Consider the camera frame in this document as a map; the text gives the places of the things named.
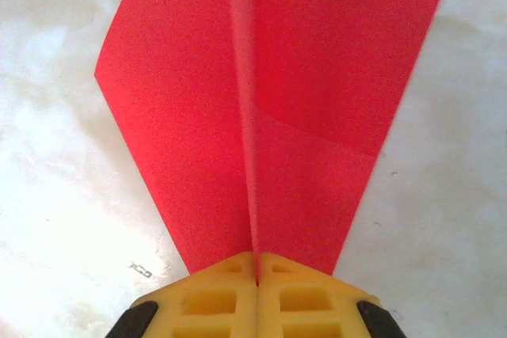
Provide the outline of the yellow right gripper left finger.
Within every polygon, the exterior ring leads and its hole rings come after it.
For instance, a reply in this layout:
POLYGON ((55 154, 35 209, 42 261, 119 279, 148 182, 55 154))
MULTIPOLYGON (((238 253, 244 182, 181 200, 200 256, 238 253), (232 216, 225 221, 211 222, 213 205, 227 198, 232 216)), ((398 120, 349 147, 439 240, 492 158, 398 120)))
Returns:
POLYGON ((239 253, 133 302, 107 337, 255 337, 253 256, 239 253))

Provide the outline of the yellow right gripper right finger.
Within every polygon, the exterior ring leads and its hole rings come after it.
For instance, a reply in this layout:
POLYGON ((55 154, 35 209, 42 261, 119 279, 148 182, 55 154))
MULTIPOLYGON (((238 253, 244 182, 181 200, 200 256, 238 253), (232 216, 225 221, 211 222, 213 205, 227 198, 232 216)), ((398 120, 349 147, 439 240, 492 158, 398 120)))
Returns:
POLYGON ((323 272, 262 253, 259 337, 391 338, 400 327, 379 299, 323 272))

